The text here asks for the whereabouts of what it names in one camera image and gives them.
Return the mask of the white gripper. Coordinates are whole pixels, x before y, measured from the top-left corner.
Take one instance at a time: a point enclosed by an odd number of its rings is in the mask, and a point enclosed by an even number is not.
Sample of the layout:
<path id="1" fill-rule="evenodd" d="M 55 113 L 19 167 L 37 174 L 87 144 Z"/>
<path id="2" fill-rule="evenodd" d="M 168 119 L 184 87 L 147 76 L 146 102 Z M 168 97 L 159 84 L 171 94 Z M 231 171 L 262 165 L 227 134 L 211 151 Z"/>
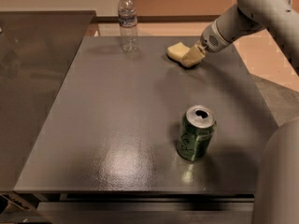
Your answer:
<path id="1" fill-rule="evenodd" d="M 231 45 L 231 42 L 227 41 L 221 35 L 216 21 L 213 21 L 208 25 L 208 27 L 201 34 L 200 41 L 206 51 L 211 53 L 219 52 Z M 199 64 L 205 58 L 205 56 L 205 50 L 200 45 L 194 45 L 183 55 L 180 63 L 184 67 L 190 68 Z"/>

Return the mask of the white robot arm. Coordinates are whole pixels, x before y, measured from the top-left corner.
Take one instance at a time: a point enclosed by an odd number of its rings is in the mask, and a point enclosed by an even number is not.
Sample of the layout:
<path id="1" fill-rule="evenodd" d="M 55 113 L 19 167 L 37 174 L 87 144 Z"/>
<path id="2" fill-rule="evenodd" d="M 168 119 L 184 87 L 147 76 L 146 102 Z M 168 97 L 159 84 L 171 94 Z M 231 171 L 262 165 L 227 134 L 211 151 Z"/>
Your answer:
<path id="1" fill-rule="evenodd" d="M 192 50 L 219 52 L 239 37 L 265 29 L 294 69 L 299 67 L 299 14 L 292 0 L 236 0 L 213 21 Z M 252 224 L 299 224 L 299 118 L 269 139 L 259 168 Z"/>

